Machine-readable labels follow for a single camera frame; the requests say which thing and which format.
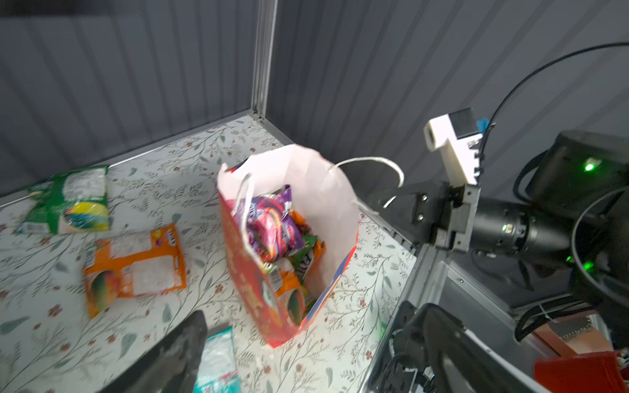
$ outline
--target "white rope handle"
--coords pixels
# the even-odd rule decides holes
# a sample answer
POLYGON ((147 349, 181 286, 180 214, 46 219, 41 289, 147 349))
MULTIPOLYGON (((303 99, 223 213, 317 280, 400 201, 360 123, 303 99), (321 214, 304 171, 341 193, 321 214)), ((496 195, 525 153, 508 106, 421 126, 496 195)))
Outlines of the white rope handle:
POLYGON ((245 198, 245 209, 243 210, 242 217, 240 218, 240 233, 246 238, 246 228, 247 228, 247 216, 249 215, 249 209, 251 208, 251 200, 253 199, 253 180, 251 173, 245 175, 240 182, 240 187, 238 188, 238 192, 236 193, 236 199, 234 200, 234 208, 231 211, 231 216, 236 216, 236 212, 238 211, 238 206, 240 205, 240 199, 245 198))
MULTIPOLYGON (((395 162, 391 161, 388 158, 384 158, 384 157, 355 157, 355 158, 350 158, 348 160, 343 160, 341 162, 337 162, 336 164, 332 165, 330 167, 330 169, 328 169, 328 172, 331 172, 332 170, 335 170, 336 168, 338 168, 339 166, 346 164, 346 163, 350 163, 350 162, 356 162, 356 161, 376 161, 376 162, 381 162, 383 164, 386 164, 388 166, 390 166, 391 168, 393 168, 393 170, 395 170, 398 173, 399 176, 399 184, 398 187, 402 187, 404 185, 404 172, 402 171, 402 168, 399 167, 398 164, 396 164, 395 162)), ((391 197, 387 203, 385 203, 383 205, 383 208, 387 208, 388 205, 391 204, 391 202, 393 202, 393 199, 395 199, 395 197, 391 197)))

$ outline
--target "metal frame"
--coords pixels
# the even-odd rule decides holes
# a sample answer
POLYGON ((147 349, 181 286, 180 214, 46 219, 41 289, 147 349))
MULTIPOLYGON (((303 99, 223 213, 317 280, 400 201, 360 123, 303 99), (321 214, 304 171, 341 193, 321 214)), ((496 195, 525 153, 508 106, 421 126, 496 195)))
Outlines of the metal frame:
MULTIPOLYGON (((503 301, 499 300, 493 294, 490 295, 485 287, 479 283, 473 276, 468 274, 465 269, 461 268, 456 262, 450 263, 450 270, 448 271, 448 278, 458 284, 461 289, 469 295, 470 298, 480 303, 486 310, 498 318, 511 330, 515 328, 515 320, 512 315, 507 312, 508 306, 503 301)), ((546 357, 555 357, 557 354, 551 350, 542 340, 535 335, 528 335, 522 343, 530 345, 546 357)))
POLYGON ((253 118, 260 123, 265 130, 269 132, 269 134, 273 135, 277 140, 279 140, 283 145, 292 145, 294 142, 282 131, 279 130, 275 124, 271 123, 268 119, 263 117, 259 113, 254 113, 253 118))
POLYGON ((267 96, 277 19, 277 0, 259 0, 258 4, 251 108, 253 113, 264 119, 267 112, 267 96))

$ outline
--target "candy wrapper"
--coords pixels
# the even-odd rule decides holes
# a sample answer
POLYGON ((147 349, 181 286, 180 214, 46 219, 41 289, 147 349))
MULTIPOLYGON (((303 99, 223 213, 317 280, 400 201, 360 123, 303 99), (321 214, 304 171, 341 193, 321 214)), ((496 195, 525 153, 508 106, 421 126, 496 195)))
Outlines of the candy wrapper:
POLYGON ((28 189, 37 204, 16 233, 108 231, 107 166, 74 169, 28 189))
MULTIPOLYGON (((233 208, 234 201, 227 201, 233 208)), ((247 214, 249 243, 263 262, 273 262, 286 253, 303 248, 304 241, 289 214, 292 205, 291 188, 285 185, 273 194, 254 197, 247 214)), ((238 207, 237 217, 243 214, 238 207)))
POLYGON ((192 393, 240 393, 231 326, 205 341, 192 393))
POLYGON ((91 318, 117 297, 136 297, 186 287, 186 266, 175 225, 96 240, 82 252, 87 310, 91 318))

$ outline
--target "floral patterned surface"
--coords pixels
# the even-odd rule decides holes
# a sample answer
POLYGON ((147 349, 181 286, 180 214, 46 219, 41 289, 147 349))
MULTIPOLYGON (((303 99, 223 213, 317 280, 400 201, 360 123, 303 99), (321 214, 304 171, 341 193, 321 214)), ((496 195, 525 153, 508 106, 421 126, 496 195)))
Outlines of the floral patterned surface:
POLYGON ((226 271, 216 171, 280 145, 244 116, 110 168, 110 235, 175 222, 189 285, 119 299, 94 319, 79 256, 94 234, 12 235, 31 202, 0 211, 0 393, 98 390, 196 309, 208 326, 234 326, 243 391, 357 391, 414 258, 362 216, 357 252, 324 310, 285 345, 266 345, 226 271))

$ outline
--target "barcode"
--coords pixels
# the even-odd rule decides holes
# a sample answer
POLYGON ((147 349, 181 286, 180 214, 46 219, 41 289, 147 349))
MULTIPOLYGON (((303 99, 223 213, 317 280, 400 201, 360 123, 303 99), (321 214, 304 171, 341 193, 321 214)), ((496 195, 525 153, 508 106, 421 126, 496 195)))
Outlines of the barcode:
POLYGON ((94 262, 96 261, 96 249, 92 248, 85 252, 85 268, 89 269, 94 266, 94 262))
POLYGON ((22 232, 28 233, 49 233, 50 228, 46 223, 23 223, 22 232))
POLYGON ((279 268, 275 267, 269 273, 269 281, 271 281, 271 289, 273 292, 279 291, 282 287, 282 276, 279 273, 279 268))
POLYGON ((168 242, 170 243, 170 245, 175 247, 177 245, 177 242, 175 241, 175 235, 172 234, 171 230, 168 230, 166 234, 168 236, 168 242))

